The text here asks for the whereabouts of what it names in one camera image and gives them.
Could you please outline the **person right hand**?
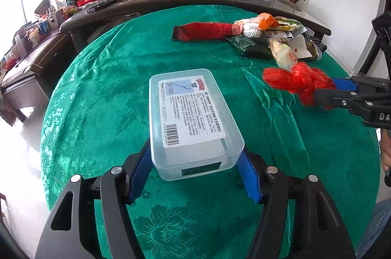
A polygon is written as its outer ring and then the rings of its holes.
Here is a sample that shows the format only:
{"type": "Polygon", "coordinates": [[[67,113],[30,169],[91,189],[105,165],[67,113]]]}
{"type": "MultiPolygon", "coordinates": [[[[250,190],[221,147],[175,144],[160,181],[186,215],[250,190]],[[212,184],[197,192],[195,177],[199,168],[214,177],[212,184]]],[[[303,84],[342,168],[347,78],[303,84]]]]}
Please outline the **person right hand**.
{"type": "Polygon", "coordinates": [[[381,139],[380,139],[380,158],[382,169],[385,172],[388,172],[391,167],[391,139],[390,139],[390,130],[382,129],[381,130],[381,139]]]}

